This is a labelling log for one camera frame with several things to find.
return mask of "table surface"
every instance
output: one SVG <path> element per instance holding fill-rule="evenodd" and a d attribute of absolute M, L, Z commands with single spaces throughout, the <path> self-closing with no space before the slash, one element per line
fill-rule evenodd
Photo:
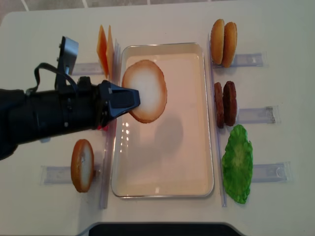
<path fill-rule="evenodd" d="M 79 194 L 69 184 L 40 184 L 41 166 L 69 166 L 75 142 L 89 139 L 102 156 L 102 132 L 85 131 L 50 142 L 21 145 L 0 162 L 0 235 L 77 235 L 100 222 L 224 222 L 245 235 L 315 235 L 312 137 L 315 99 L 314 1 L 224 1 L 171 5 L 11 13 L 0 27 L 0 86 L 35 85 L 40 62 L 57 65 L 63 35 L 79 42 L 77 62 L 96 62 L 99 25 L 110 24 L 121 48 L 129 45 L 197 42 L 207 55 L 207 35 L 216 19 L 238 26 L 238 53 L 266 52 L 268 65 L 236 70 L 222 81 L 245 82 L 240 106 L 279 105 L 281 124 L 246 126 L 254 163 L 291 162 L 293 181 L 252 184 L 247 204 L 227 198 L 221 207 L 218 163 L 215 188 L 205 199 L 122 200 L 109 194 L 99 210 L 99 195 Z M 209 87 L 208 59 L 205 57 Z M 54 75 L 41 71 L 41 90 L 53 89 Z M 94 84 L 101 76 L 92 76 Z M 211 119 L 211 138 L 215 121 Z M 213 157 L 217 150 L 212 149 Z"/>

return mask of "black cable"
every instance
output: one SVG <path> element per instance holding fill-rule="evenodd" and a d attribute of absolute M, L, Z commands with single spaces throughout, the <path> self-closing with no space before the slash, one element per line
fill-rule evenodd
<path fill-rule="evenodd" d="M 38 67 L 35 68 L 34 70 L 34 75 L 35 75 L 35 79 L 36 79 L 36 83 L 37 85 L 33 88 L 29 88 L 28 90 L 26 90 L 26 94 L 31 94 L 31 93 L 35 93 L 38 89 L 38 86 L 40 84 L 40 76 L 39 76 L 39 69 L 45 69 L 45 70 L 49 70 L 55 74 L 61 75 L 63 76 L 69 83 L 70 85 L 73 87 L 73 90 L 75 91 L 76 95 L 78 95 L 78 86 L 75 83 L 75 81 L 68 76 L 67 74 L 65 74 L 64 72 L 60 72 L 57 68 L 55 68 L 54 66 L 48 64 L 48 63 L 41 63 L 39 64 Z"/>

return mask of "brown patty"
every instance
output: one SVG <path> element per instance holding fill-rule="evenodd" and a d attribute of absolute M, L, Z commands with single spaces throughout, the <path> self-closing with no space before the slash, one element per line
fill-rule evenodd
<path fill-rule="evenodd" d="M 235 124 L 237 115 L 236 90 L 232 81 L 226 82 L 223 89 L 224 121 L 228 126 Z"/>
<path fill-rule="evenodd" d="M 224 109 L 222 98 L 222 87 L 220 82 L 215 83 L 215 103 L 217 109 L 217 126 L 223 128 L 224 126 Z"/>

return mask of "metal tray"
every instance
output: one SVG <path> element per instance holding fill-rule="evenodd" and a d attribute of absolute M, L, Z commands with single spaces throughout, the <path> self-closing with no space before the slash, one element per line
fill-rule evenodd
<path fill-rule="evenodd" d="M 167 104 L 159 119 L 117 119 L 111 187 L 122 198 L 204 197 L 214 186 L 204 57 L 196 43 L 127 47 L 125 70 L 142 59 L 163 71 Z"/>

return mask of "black object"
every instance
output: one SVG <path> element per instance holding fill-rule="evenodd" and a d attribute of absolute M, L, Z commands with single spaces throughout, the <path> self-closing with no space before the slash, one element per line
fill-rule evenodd
<path fill-rule="evenodd" d="M 55 90 L 36 92 L 39 69 L 57 74 Z M 76 84 L 63 67 L 41 63 L 34 71 L 37 85 L 26 91 L 0 89 L 0 160 L 19 144 L 104 127 L 140 105 L 139 92 L 103 81 L 95 86 L 89 77 Z"/>
<path fill-rule="evenodd" d="M 240 236 L 221 224 L 100 224 L 89 236 Z"/>

